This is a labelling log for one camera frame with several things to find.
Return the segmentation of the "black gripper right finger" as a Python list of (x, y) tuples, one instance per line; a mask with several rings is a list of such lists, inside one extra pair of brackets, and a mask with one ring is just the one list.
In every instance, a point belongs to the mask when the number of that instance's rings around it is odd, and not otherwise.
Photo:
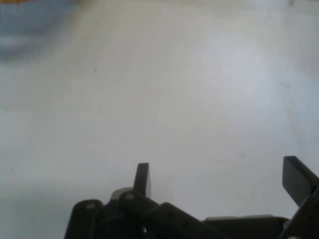
[(317, 239), (319, 237), (319, 177), (297, 157), (285, 156), (282, 184), (298, 209), (279, 238)]

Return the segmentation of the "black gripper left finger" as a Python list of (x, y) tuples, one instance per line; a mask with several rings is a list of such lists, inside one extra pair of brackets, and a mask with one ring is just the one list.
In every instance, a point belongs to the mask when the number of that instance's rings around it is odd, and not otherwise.
[(109, 202), (89, 199), (74, 205), (66, 239), (222, 239), (213, 229), (170, 203), (151, 198), (148, 163), (137, 166), (132, 187), (113, 192)]

